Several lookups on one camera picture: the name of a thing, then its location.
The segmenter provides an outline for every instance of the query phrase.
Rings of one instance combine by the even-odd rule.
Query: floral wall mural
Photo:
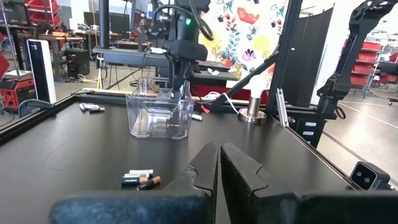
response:
[[[202,15],[214,33],[213,41],[200,35],[208,60],[223,62],[238,80],[258,67],[276,48],[282,32],[288,0],[211,0]],[[273,66],[263,74],[269,89]],[[236,82],[227,82],[232,87]]]

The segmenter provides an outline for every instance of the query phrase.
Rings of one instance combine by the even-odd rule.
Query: black table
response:
[[[106,112],[83,114],[79,102],[98,103]],[[154,169],[165,186],[209,141],[233,142],[293,189],[347,189],[340,170],[274,118],[255,126],[238,121],[235,114],[203,114],[203,122],[192,121],[186,139],[137,139],[129,133],[124,104],[123,95],[73,95],[3,128],[2,222],[46,223],[59,198],[87,190],[120,190],[120,178],[129,169]],[[218,197],[221,206],[222,191]],[[217,213],[222,220],[225,207]]]

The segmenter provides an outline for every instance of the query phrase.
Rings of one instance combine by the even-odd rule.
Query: white pillar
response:
[[[328,34],[323,48],[322,58],[318,70],[318,77],[315,83],[311,104],[318,104],[319,97],[317,90],[321,88],[329,77],[335,72],[341,50],[349,34],[348,22],[353,10],[364,0],[336,0],[333,14],[331,15]]]

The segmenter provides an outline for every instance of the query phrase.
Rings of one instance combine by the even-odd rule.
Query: clear plastic container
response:
[[[194,100],[190,83],[179,91],[167,88],[164,78],[140,78],[126,95],[130,133],[137,138],[182,139],[188,136]]]

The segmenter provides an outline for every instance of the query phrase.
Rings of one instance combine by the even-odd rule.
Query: gray floor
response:
[[[138,68],[118,67],[118,80]],[[143,69],[124,80],[119,85],[120,90],[133,90],[129,81],[133,81],[141,76],[153,76],[154,69]],[[86,77],[95,79],[98,71],[94,66],[91,73]],[[116,70],[113,67],[112,74],[109,72],[104,81],[107,87],[109,79],[111,83],[116,81]],[[57,99],[69,95],[73,90],[84,87],[96,87],[95,83],[55,83]],[[337,119],[327,122],[318,150],[327,156],[342,171],[350,174],[355,163],[358,161],[369,161],[384,169],[393,178],[392,183],[398,183],[398,151],[396,151],[396,137],[398,136],[398,103],[389,106],[388,97],[398,98],[398,94],[391,93],[394,86],[390,89],[373,89],[371,96],[363,98],[363,93],[351,92],[341,101],[342,107],[347,118]],[[0,125],[10,121],[13,115],[0,115]]]

